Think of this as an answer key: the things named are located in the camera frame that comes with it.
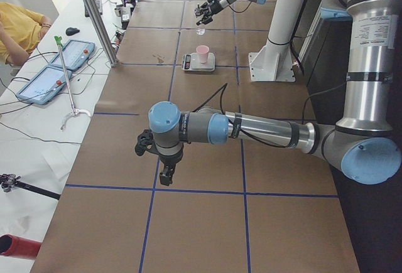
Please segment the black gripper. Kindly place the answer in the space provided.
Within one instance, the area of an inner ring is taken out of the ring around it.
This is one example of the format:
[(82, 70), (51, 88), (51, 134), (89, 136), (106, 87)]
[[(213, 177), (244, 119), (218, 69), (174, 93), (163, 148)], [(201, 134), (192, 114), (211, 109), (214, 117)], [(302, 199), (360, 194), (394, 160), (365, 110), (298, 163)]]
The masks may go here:
[(223, 9), (224, 8), (221, 6), (219, 0), (204, 2), (202, 5), (197, 4), (194, 13), (196, 16), (199, 16), (200, 20), (196, 22), (196, 25), (207, 25), (213, 22), (213, 15), (218, 14)]
[(182, 157), (183, 152), (177, 152), (173, 155), (159, 153), (159, 159), (163, 163), (163, 170), (159, 174), (161, 185), (170, 186), (173, 183), (176, 165), (182, 160)]

